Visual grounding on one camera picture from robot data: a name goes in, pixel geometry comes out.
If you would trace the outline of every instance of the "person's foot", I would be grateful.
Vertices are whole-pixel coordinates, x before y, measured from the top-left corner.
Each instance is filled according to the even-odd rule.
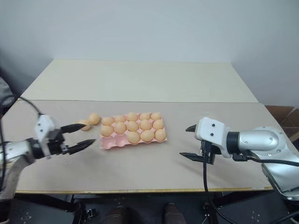
[[[168,203],[164,208],[164,224],[186,224],[183,214],[174,203]]]
[[[115,209],[110,210],[104,220],[103,224],[127,224],[128,214],[127,210],[123,206],[118,206]]]

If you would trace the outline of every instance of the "beige tabletop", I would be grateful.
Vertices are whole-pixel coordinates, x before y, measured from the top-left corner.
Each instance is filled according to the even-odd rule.
[[[257,126],[280,128],[267,109],[259,103],[141,103],[97,101],[50,101],[34,103],[60,125],[86,119],[91,112],[113,116],[128,112],[161,112],[168,140],[100,149],[100,126],[66,134],[66,143],[95,138],[89,148],[73,155],[52,156],[26,167],[17,192],[27,193],[110,193],[203,191],[202,163],[181,156],[180,152],[199,153],[200,142],[185,129],[203,117],[217,119],[233,131]],[[6,140],[34,137],[36,113],[18,101],[3,118]],[[216,156],[209,165],[208,186],[217,190],[270,189],[260,164],[234,162]]]
[[[257,103],[230,63],[56,59],[22,96],[34,100]]]

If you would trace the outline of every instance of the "pink egg carton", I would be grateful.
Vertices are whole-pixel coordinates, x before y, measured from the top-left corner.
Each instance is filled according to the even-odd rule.
[[[124,124],[127,125],[127,123],[128,123],[127,115],[124,114],[124,116],[126,117],[126,121],[124,122]],[[154,120],[153,119],[149,119],[149,121],[150,121],[151,125],[153,126]],[[136,121],[136,123],[138,123],[138,126],[139,126],[139,129],[136,132],[138,132],[139,134],[141,134],[141,132],[143,132],[143,130],[140,128],[140,122],[141,122],[140,119],[138,119]],[[111,125],[114,130],[115,130],[115,125],[116,125],[116,123],[113,123]],[[155,131],[156,131],[156,129],[154,129],[153,127],[150,130],[153,133],[155,133]],[[139,143],[151,143],[151,142],[154,142],[154,141],[158,141],[155,138],[152,141],[150,141],[150,142],[145,142],[142,139],[140,139],[138,143],[132,144],[127,139],[127,133],[128,132],[129,131],[126,130],[124,132],[124,134],[117,134],[114,131],[109,137],[105,137],[105,136],[101,135],[101,137],[100,137],[100,139],[101,139],[101,141],[100,141],[101,142],[101,149],[106,150],[106,149],[111,149],[112,147],[123,147],[125,145],[137,145]]]

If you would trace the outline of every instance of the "black cable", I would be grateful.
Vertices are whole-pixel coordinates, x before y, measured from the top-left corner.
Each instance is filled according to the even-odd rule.
[[[299,211],[293,212],[293,213],[283,216],[279,219],[276,219],[276,220],[270,222],[270,224],[282,223],[283,221],[293,218],[295,216],[299,216]]]
[[[285,165],[299,167],[299,162],[292,162],[292,161],[285,161],[285,160],[259,160],[254,157],[247,157],[247,159],[259,163],[278,163],[278,164],[285,164]]]
[[[3,142],[3,143],[0,143],[0,146],[2,146],[2,144],[7,144],[7,143],[9,143],[9,142],[11,142],[11,141],[5,141],[5,142]]]
[[[5,178],[5,172],[6,172],[6,151],[5,151],[5,143],[4,143],[4,137],[3,137],[3,131],[2,131],[2,119],[0,119],[0,135],[1,135],[0,138],[1,138],[2,156],[3,156],[2,177],[1,177],[1,183],[0,183],[0,192],[1,192],[3,184],[4,184],[4,178]]]
[[[3,112],[3,103],[5,100],[9,99],[13,97],[14,99],[16,99],[17,97],[24,100],[26,103],[28,103],[29,105],[31,105],[36,112],[38,113],[38,116],[42,115],[43,113],[37,108],[37,106],[35,106],[31,101],[29,101],[28,99],[24,98],[24,97],[20,97],[18,95],[8,95],[6,97],[4,97],[1,101],[0,101],[0,109],[1,112]],[[5,172],[6,172],[6,151],[5,151],[5,144],[7,142],[4,141],[4,136],[3,136],[3,129],[2,129],[2,119],[0,119],[0,139],[1,139],[1,146],[2,146],[2,156],[3,156],[3,167],[2,167],[2,177],[1,177],[1,182],[0,182],[0,192],[2,191],[3,188],[3,184],[4,184],[4,179],[5,179]]]
[[[236,222],[230,220],[229,218],[227,218],[225,215],[223,215],[219,210],[218,208],[216,207],[216,205],[214,204],[213,200],[211,199],[210,197],[210,194],[209,194],[209,190],[207,188],[207,179],[206,179],[206,161],[203,162],[204,164],[204,170],[203,170],[203,174],[204,174],[204,188],[205,188],[205,192],[206,192],[206,196],[211,204],[211,206],[213,207],[213,209],[216,210],[216,212],[224,219],[226,220],[227,222],[229,223],[232,223],[232,224],[236,224]]]

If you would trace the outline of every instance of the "egg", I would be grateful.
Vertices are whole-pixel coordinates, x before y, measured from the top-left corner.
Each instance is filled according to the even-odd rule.
[[[82,131],[87,131],[90,128],[89,120],[79,120],[76,124],[83,124],[86,125],[85,127],[81,128]]]
[[[104,135],[105,137],[109,137],[112,133],[114,132],[113,127],[103,125],[101,127],[101,134]]]
[[[112,117],[105,117],[102,119],[102,125],[110,126],[114,123],[114,118]]]
[[[157,139],[157,141],[163,141],[165,138],[166,138],[166,131],[164,129],[156,130],[155,139]]]
[[[154,133],[151,130],[146,130],[141,133],[141,139],[145,142],[150,142],[154,139]]]
[[[140,120],[149,120],[150,119],[150,113],[142,113],[139,115]]]
[[[137,144],[140,141],[140,135],[138,132],[128,132],[127,139],[132,144]]]
[[[136,132],[139,129],[138,124],[135,121],[129,121],[127,123],[127,130],[130,132]]]
[[[114,120],[116,123],[118,122],[125,122],[126,121],[126,117],[124,115],[118,115],[114,117]]]
[[[96,125],[97,123],[99,123],[100,119],[101,119],[101,117],[97,113],[92,113],[88,117],[89,122],[93,125]]]
[[[160,113],[152,113],[150,118],[152,118],[153,120],[158,120],[161,119],[161,114]]]
[[[156,130],[164,128],[163,121],[161,119],[155,120],[155,122],[153,123],[153,128]]]
[[[150,130],[151,129],[151,123],[149,120],[142,120],[140,122],[140,128],[142,130]]]
[[[123,122],[117,122],[114,129],[116,133],[123,134],[126,131],[127,127]]]
[[[128,121],[137,121],[138,115],[133,112],[130,112],[127,114],[127,119],[128,119]]]

